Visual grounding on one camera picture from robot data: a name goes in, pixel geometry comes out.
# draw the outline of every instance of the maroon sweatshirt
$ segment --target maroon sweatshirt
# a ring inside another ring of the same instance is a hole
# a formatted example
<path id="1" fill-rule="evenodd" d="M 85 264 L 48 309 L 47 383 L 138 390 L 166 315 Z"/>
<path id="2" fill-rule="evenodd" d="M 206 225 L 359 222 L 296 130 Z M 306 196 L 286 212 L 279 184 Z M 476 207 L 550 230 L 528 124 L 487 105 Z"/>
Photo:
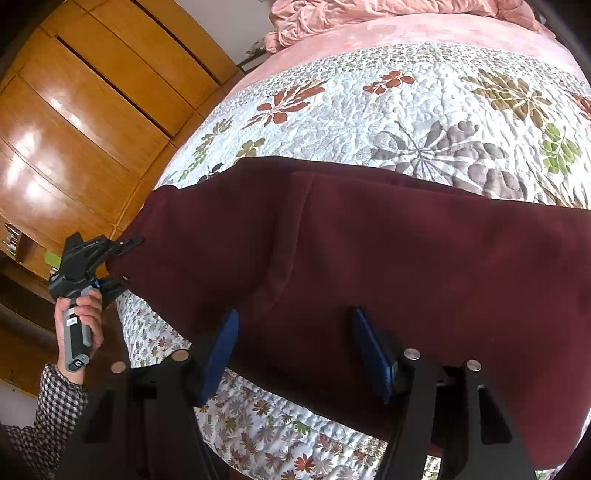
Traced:
<path id="1" fill-rule="evenodd" d="M 591 212 L 388 170 L 248 158 L 153 192 L 109 272 L 191 340 L 236 307 L 231 367 L 387 439 L 350 331 L 361 306 L 444 365 L 486 368 L 537 469 L 569 457 L 591 404 Z"/>

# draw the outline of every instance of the pink blanket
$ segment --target pink blanket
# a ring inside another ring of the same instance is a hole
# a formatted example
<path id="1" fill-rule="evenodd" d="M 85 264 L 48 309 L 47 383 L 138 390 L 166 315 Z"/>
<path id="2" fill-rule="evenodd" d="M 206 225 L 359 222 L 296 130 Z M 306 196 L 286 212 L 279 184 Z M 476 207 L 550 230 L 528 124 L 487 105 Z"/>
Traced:
<path id="1" fill-rule="evenodd" d="M 265 48 L 275 53 L 341 25 L 426 13 L 494 17 L 554 38 L 524 0 L 276 0 L 269 14 L 275 30 L 265 36 Z"/>
<path id="2" fill-rule="evenodd" d="M 385 17 L 334 28 L 303 39 L 268 58 L 246 75 L 230 95 L 283 70 L 352 50 L 385 47 L 400 43 L 439 42 L 495 48 L 528 55 L 585 80 L 568 49 L 554 38 L 509 22 L 476 15 L 416 14 Z"/>

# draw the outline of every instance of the floral bedspread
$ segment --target floral bedspread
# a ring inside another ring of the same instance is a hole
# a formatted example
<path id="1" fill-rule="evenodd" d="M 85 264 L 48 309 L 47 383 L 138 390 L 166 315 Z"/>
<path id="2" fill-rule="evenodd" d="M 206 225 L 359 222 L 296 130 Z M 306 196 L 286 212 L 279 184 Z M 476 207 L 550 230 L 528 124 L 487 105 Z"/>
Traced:
<path id="1" fill-rule="evenodd" d="M 238 160 L 283 155 L 388 168 L 496 199 L 589 208 L 590 99 L 587 83 L 514 53 L 436 43 L 353 51 L 227 98 L 158 186 L 185 187 Z M 118 308 L 133 366 L 188 345 L 131 293 Z M 208 444 L 253 479 L 369 479 L 385 449 L 231 371 L 196 415 Z M 438 468 L 429 458 L 425 479 Z"/>

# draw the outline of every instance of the wooden wardrobe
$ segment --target wooden wardrobe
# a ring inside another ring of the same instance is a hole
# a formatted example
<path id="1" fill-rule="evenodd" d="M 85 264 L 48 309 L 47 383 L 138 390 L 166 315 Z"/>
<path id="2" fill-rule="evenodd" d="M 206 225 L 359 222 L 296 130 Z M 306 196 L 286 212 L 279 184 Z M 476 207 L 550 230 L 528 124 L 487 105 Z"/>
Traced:
<path id="1" fill-rule="evenodd" d="M 0 83 L 0 215 L 47 278 L 65 239 L 116 238 L 242 77 L 173 0 L 66 0 Z"/>

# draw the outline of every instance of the human hand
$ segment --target human hand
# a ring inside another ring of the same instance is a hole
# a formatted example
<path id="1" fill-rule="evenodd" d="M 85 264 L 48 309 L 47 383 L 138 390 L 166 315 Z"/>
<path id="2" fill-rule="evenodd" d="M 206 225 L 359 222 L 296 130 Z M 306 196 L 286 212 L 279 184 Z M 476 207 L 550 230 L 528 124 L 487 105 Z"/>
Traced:
<path id="1" fill-rule="evenodd" d="M 90 327 L 92 332 L 92 347 L 90 348 L 90 357 L 96 353 L 102 345 L 105 337 L 102 330 L 102 296 L 100 290 L 93 288 L 88 295 L 78 297 L 74 308 L 74 313 L 78 315 L 80 322 Z M 54 320 L 56 321 L 56 336 L 57 346 L 60 354 L 57 360 L 57 368 L 64 377 L 70 382 L 82 385 L 84 383 L 84 368 L 80 368 L 77 372 L 69 372 L 66 369 L 66 346 L 64 342 L 64 312 L 70 308 L 70 299 L 59 298 L 56 301 L 56 309 L 54 311 Z"/>

